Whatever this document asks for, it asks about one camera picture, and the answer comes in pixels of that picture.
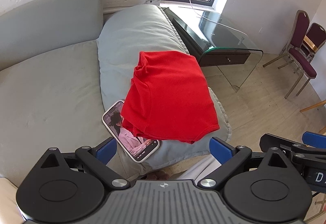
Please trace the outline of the near maroon chair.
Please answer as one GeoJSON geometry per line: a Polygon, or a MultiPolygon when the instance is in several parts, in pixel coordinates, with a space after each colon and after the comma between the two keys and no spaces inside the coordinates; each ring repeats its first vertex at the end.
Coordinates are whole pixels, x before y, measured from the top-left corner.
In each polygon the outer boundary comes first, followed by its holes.
{"type": "Polygon", "coordinates": [[[298,78],[296,79],[295,83],[292,85],[290,90],[285,95],[285,99],[289,97],[289,95],[293,92],[295,87],[298,85],[300,80],[303,76],[307,77],[306,82],[301,87],[301,89],[297,92],[296,96],[298,96],[306,85],[310,82],[311,79],[315,79],[317,76],[316,70],[313,68],[311,63],[304,57],[304,55],[300,52],[300,47],[303,44],[304,37],[306,36],[306,32],[308,30],[310,24],[310,19],[308,17],[308,13],[303,10],[298,10],[294,19],[293,28],[290,34],[290,38],[287,44],[283,47],[282,52],[279,56],[272,59],[271,61],[267,62],[263,65],[263,67],[267,67],[270,64],[278,61],[283,57],[290,58],[285,64],[278,67],[281,69],[287,65],[292,66],[293,64],[296,65],[297,70],[299,71],[298,78]]]}

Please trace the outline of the red t-shirt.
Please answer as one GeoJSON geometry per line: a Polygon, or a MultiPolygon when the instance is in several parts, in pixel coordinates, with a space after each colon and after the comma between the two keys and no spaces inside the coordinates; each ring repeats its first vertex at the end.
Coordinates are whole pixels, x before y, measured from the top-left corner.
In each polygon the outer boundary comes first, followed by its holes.
{"type": "Polygon", "coordinates": [[[134,136],[193,144],[220,128],[207,81],[194,56],[139,53],[121,112],[134,136]]]}

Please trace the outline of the grey sofa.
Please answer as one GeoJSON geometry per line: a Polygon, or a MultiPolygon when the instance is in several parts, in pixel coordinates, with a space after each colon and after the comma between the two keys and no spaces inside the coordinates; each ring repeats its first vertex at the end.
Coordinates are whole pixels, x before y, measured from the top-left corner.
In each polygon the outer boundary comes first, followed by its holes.
{"type": "Polygon", "coordinates": [[[102,0],[35,0],[1,16],[1,177],[20,185],[44,151],[109,138],[103,113],[124,99],[141,51],[187,48],[165,12],[102,0]]]}

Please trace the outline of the smartphone with lit screen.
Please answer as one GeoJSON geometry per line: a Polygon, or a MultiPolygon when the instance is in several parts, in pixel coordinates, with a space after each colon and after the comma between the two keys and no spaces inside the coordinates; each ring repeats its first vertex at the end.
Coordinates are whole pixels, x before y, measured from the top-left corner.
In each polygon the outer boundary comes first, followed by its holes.
{"type": "Polygon", "coordinates": [[[123,100],[115,102],[102,116],[102,123],[127,155],[136,163],[141,163],[150,157],[160,147],[160,141],[148,140],[134,136],[125,126],[121,111],[123,100]]]}

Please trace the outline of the glass side table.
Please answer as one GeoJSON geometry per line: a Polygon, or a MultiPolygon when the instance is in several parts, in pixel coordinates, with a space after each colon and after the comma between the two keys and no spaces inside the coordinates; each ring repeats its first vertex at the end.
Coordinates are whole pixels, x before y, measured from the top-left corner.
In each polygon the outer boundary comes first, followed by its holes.
{"type": "Polygon", "coordinates": [[[264,52],[223,15],[186,7],[165,7],[189,53],[201,67],[216,66],[239,91],[264,52]]]}

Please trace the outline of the maroon chair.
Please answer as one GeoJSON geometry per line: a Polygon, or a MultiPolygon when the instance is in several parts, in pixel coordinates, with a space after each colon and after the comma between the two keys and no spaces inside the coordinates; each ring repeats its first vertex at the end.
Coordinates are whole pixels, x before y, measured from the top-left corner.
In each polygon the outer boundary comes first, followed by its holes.
{"type": "Polygon", "coordinates": [[[298,78],[296,79],[295,83],[292,85],[290,90],[285,95],[285,99],[289,97],[289,95],[293,92],[295,87],[298,85],[300,80],[303,76],[307,77],[306,82],[301,87],[301,89],[297,92],[296,96],[298,96],[306,85],[310,82],[311,79],[315,79],[317,76],[316,70],[313,68],[311,63],[304,57],[304,55],[300,52],[300,47],[303,44],[304,37],[306,36],[306,32],[308,30],[310,24],[310,19],[308,17],[308,13],[303,10],[298,10],[294,19],[293,28],[290,34],[290,38],[287,44],[283,47],[282,52],[279,56],[272,59],[271,61],[267,62],[263,65],[263,67],[267,67],[270,64],[278,61],[283,57],[290,58],[285,64],[278,67],[281,69],[287,65],[292,66],[293,64],[296,65],[297,70],[299,71],[298,78]]]}
{"type": "Polygon", "coordinates": [[[292,44],[289,48],[297,49],[305,59],[311,63],[318,50],[325,44],[325,29],[318,23],[313,22],[306,35],[303,38],[300,47],[294,47],[292,44]]]}

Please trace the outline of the far maroon chair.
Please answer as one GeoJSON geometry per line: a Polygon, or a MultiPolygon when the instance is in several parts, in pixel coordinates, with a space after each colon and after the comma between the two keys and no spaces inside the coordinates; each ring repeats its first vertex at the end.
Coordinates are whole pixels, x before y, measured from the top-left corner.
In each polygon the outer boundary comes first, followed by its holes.
{"type": "Polygon", "coordinates": [[[303,38],[300,47],[294,47],[292,44],[289,48],[297,49],[305,59],[311,63],[318,50],[325,44],[325,29],[318,23],[313,22],[306,35],[303,38]]]}

